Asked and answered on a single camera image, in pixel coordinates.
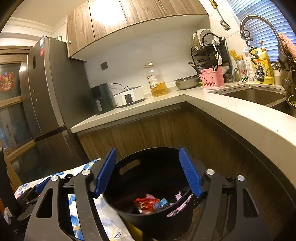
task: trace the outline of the silver screw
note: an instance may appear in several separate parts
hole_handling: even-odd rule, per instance
[[[207,170],[207,174],[214,175],[215,174],[215,171],[213,169],[208,169]]]
[[[238,176],[237,176],[237,179],[238,179],[239,181],[244,181],[244,176],[242,176],[242,175],[238,175]]]
[[[52,180],[53,182],[55,182],[55,181],[58,180],[58,179],[59,179],[59,176],[57,176],[57,175],[54,175],[54,176],[51,177],[51,180]]]
[[[90,174],[90,172],[91,172],[90,169],[85,169],[82,171],[82,175],[87,176],[88,174]]]

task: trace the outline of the window blind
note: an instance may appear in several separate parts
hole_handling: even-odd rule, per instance
[[[270,0],[227,0],[230,7],[236,14],[238,20],[247,15],[259,15],[267,19],[275,27],[277,32],[283,32],[294,44],[296,44],[296,36],[291,29],[289,23],[279,11],[279,9]],[[251,33],[254,41],[250,42],[252,46],[261,47],[260,41],[266,48],[271,61],[277,61],[278,42],[270,27],[261,20],[251,19],[247,21],[245,29]]]

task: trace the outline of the refrigerator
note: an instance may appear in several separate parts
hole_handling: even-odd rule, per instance
[[[94,115],[84,64],[68,58],[67,44],[43,36],[20,68],[25,115],[48,172],[89,162],[70,128]]]

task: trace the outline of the sink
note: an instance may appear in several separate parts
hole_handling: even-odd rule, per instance
[[[226,90],[215,90],[210,93],[251,101],[296,117],[296,108],[289,106],[286,102],[285,90],[255,85],[245,85]]]
[[[274,104],[286,100],[286,92],[284,90],[252,85],[212,91],[211,93],[247,100],[268,107],[272,107]]]

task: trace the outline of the ceiling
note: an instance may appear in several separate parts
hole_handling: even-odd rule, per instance
[[[12,17],[24,18],[53,27],[68,12],[84,2],[86,0],[24,0]]]

